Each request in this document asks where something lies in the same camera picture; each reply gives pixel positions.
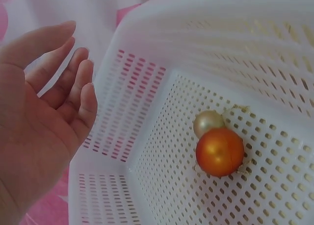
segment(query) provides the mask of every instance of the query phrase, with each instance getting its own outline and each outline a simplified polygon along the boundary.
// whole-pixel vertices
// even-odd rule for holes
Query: ornament ball
[[[222,128],[225,126],[222,115],[213,111],[203,111],[198,114],[193,123],[195,135],[200,139],[203,134],[213,128]]]

